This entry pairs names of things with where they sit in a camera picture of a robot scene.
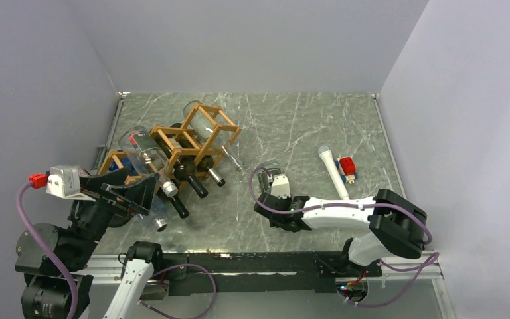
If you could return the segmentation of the red toy block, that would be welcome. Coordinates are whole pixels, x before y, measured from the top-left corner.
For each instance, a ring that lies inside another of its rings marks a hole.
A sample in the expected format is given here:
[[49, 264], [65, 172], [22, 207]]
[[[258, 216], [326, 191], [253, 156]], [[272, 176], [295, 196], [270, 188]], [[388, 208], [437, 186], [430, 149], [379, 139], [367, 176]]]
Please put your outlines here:
[[343, 183], [354, 184], [356, 182], [358, 179], [357, 166], [351, 157], [338, 157], [335, 160], [335, 165]]

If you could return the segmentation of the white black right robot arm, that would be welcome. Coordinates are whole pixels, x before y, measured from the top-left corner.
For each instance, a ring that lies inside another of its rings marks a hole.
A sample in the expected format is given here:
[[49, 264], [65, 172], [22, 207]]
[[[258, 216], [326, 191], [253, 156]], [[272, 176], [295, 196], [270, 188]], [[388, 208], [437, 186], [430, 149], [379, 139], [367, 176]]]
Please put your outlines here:
[[432, 240], [426, 228], [426, 212], [389, 189], [356, 200], [310, 196], [280, 199], [263, 193], [254, 211], [267, 218], [271, 226], [293, 233], [322, 228], [363, 231], [362, 236], [349, 239], [343, 247], [340, 267], [349, 276], [358, 275], [389, 255], [418, 259]]

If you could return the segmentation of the blue square glass bottle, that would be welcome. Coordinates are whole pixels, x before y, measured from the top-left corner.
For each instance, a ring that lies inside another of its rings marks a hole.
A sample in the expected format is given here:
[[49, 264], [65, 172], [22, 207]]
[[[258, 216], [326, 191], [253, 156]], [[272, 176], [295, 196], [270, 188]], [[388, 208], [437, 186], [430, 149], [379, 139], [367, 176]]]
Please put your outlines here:
[[[120, 166], [130, 167], [130, 177], [138, 177], [139, 174], [132, 167], [131, 162], [127, 158], [120, 158], [118, 156], [112, 156], [113, 162], [109, 165], [108, 171], [114, 171]], [[137, 214], [134, 219], [142, 222], [146, 227], [152, 226], [157, 232], [162, 232], [168, 227], [166, 220], [168, 208], [161, 198], [155, 193], [151, 202], [151, 209], [147, 215]], [[118, 228], [129, 222], [128, 218], [120, 216], [113, 216], [109, 223], [109, 227]]]

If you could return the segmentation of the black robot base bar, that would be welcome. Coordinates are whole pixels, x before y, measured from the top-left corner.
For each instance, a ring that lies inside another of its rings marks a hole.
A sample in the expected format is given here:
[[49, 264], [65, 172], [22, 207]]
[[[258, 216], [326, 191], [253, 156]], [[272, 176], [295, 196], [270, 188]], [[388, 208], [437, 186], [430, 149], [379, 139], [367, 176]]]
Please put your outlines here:
[[169, 296], [213, 291], [334, 293], [338, 285], [382, 274], [378, 262], [362, 268], [344, 261], [339, 251], [165, 253], [151, 283], [167, 284]]

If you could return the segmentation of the small clear bottle silver cap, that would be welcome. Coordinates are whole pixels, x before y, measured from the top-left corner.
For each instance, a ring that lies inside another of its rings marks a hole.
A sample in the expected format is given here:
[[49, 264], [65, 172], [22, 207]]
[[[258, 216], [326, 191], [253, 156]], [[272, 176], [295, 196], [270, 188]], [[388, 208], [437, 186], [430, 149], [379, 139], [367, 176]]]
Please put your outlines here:
[[164, 194], [174, 197], [178, 193], [177, 186], [165, 173], [167, 156], [149, 130], [143, 126], [131, 127], [120, 136], [118, 143], [138, 174], [158, 173], [159, 185]]

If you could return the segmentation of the dark green wine bottle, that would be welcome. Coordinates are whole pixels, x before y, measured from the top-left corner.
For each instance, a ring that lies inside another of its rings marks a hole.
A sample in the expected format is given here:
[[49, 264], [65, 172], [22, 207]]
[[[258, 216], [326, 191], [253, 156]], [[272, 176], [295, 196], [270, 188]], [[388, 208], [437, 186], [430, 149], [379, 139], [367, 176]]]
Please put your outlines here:
[[[168, 137], [168, 139], [171, 141], [173, 146], [175, 146], [174, 149], [170, 149], [165, 140], [163, 140], [161, 137], [155, 138], [155, 141], [163, 150], [167, 158], [170, 159], [172, 156], [172, 150], [179, 150], [183, 147], [175, 138]], [[190, 186], [201, 199], [205, 198], [209, 194], [196, 176], [197, 167], [193, 157], [186, 154], [182, 155], [181, 152], [181, 155], [175, 160], [175, 163], [171, 165], [171, 167], [173, 168], [174, 177], [179, 181], [185, 181], [190, 184]]]

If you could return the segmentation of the wooden wine rack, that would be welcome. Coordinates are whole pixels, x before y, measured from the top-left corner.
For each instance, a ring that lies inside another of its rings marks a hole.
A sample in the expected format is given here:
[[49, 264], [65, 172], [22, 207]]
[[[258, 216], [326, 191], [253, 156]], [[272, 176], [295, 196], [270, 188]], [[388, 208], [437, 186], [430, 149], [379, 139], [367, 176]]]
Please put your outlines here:
[[199, 101], [188, 103], [185, 120], [176, 126], [156, 125], [151, 130], [134, 126], [120, 136], [119, 149], [110, 150], [98, 172], [108, 173], [122, 168], [122, 159], [129, 161], [130, 175], [126, 183], [160, 173], [159, 187], [168, 197], [176, 196], [176, 182], [188, 183], [201, 198], [208, 191], [200, 177], [212, 178], [218, 186], [225, 180], [216, 167], [222, 158], [230, 161], [238, 171], [242, 162], [230, 145], [241, 129], [219, 106], [208, 106]]

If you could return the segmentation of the green wine bottle gold neck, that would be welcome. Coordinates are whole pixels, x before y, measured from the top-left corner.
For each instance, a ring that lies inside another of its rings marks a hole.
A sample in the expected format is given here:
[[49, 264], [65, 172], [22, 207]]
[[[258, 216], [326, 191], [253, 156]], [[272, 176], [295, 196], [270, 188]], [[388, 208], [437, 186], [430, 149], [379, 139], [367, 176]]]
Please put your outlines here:
[[[193, 148], [192, 143], [185, 137], [180, 136], [177, 141], [183, 148]], [[214, 168], [214, 158], [210, 155], [204, 155], [197, 165], [197, 171], [207, 173], [209, 177], [219, 186], [223, 187], [226, 183], [225, 179]]]

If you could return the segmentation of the clear glass bottle top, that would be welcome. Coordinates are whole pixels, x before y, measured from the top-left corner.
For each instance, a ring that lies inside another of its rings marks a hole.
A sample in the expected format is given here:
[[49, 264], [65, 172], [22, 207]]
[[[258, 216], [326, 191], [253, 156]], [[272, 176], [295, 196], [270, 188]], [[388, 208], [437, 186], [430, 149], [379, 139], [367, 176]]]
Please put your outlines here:
[[221, 107], [209, 106], [194, 100], [185, 105], [183, 116], [186, 127], [197, 133], [203, 148], [217, 151], [219, 159], [228, 160], [236, 171], [242, 173], [245, 170], [243, 162], [231, 147], [241, 129]]

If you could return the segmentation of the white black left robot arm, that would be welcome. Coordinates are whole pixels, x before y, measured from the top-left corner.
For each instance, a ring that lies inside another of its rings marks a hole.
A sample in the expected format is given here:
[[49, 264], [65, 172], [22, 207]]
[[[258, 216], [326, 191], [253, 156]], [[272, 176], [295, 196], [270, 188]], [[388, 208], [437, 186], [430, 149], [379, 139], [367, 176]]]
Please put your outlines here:
[[[93, 277], [79, 275], [109, 227], [120, 227], [151, 209], [158, 173], [126, 183], [131, 169], [123, 167], [102, 175], [89, 175], [73, 165], [60, 165], [30, 175], [17, 193], [16, 204], [25, 232], [16, 244], [15, 270], [26, 287], [21, 297], [25, 318], [79, 318], [90, 304]], [[72, 201], [62, 228], [50, 223], [32, 224], [22, 205], [27, 189]]]

